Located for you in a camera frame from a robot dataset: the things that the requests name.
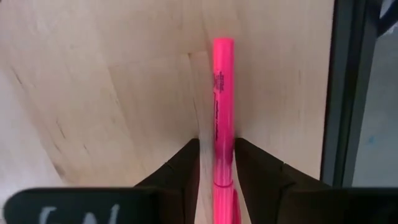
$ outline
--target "light wood panel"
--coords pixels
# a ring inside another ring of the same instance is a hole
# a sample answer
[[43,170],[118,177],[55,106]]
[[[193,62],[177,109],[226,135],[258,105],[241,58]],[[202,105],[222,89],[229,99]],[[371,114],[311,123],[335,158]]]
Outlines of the light wood panel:
[[37,185],[134,185],[198,136],[197,223],[211,223],[219,36],[236,39],[237,135],[318,177],[332,12],[332,0],[3,0],[0,203]]

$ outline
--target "plywood surface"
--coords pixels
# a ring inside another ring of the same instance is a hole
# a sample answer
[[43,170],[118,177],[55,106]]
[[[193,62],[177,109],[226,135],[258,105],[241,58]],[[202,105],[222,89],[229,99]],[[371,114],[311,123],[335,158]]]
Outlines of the plywood surface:
[[219,36],[236,39],[237,135],[318,177],[332,12],[332,0],[2,0],[0,205],[27,187],[132,186],[199,137],[197,223],[211,223]]

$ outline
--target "wood grain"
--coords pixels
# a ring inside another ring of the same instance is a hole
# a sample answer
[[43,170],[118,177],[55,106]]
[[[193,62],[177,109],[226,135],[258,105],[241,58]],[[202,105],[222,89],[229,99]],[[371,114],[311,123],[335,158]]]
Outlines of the wood grain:
[[318,177],[332,13],[332,0],[3,0],[0,204],[33,186],[132,186],[199,137],[197,223],[211,223],[219,36],[236,39],[237,135]]

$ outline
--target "pink highlighter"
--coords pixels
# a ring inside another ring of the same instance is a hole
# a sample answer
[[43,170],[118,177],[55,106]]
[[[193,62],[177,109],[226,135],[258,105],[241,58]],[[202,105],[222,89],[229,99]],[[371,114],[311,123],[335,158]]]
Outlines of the pink highlighter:
[[234,40],[219,38],[213,45],[215,164],[214,224],[240,224],[238,194],[232,179],[234,147]]

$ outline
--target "wooden board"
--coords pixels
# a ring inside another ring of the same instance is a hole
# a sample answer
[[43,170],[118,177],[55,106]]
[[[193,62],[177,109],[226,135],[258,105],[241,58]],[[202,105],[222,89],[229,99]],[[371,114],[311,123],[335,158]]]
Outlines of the wooden board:
[[332,15],[332,0],[3,0],[0,204],[132,186],[198,136],[197,223],[211,223],[219,36],[236,39],[237,135],[318,177]]

